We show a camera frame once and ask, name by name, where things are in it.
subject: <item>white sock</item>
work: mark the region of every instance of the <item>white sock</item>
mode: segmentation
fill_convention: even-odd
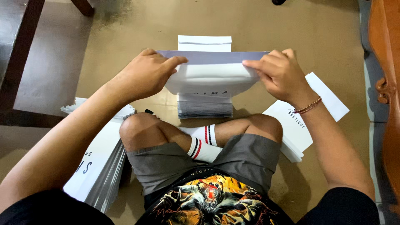
[[[222,148],[204,143],[201,139],[192,137],[188,155],[195,160],[212,163]]]
[[[178,127],[178,129],[190,136],[197,137],[206,144],[217,146],[217,142],[215,141],[214,127],[215,124],[205,127],[194,128]]]

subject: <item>beaded bracelet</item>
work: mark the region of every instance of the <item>beaded bracelet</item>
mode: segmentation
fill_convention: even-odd
[[[322,101],[322,98],[321,98],[321,96],[319,96],[319,98],[317,100],[315,100],[313,103],[309,104],[307,107],[302,108],[300,110],[295,110],[293,113],[303,114],[305,112],[308,112],[309,110],[311,110],[312,108],[317,106],[321,101]]]

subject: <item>tiled floor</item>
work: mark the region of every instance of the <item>tiled floor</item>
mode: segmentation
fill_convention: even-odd
[[[96,8],[76,96],[89,97],[141,49],[177,50],[178,35],[232,36],[232,51],[297,50],[305,73],[318,77],[350,109],[339,125],[368,164],[363,49],[356,0],[104,0]],[[235,96],[234,117],[262,113],[273,102],[261,84]],[[166,89],[133,102],[174,125],[199,126],[224,119],[182,120],[176,98]],[[271,198],[294,220],[314,207],[327,190],[314,147],[303,162],[281,155],[272,179]],[[132,224],[143,213],[136,179],[123,185],[107,215],[116,224]]]

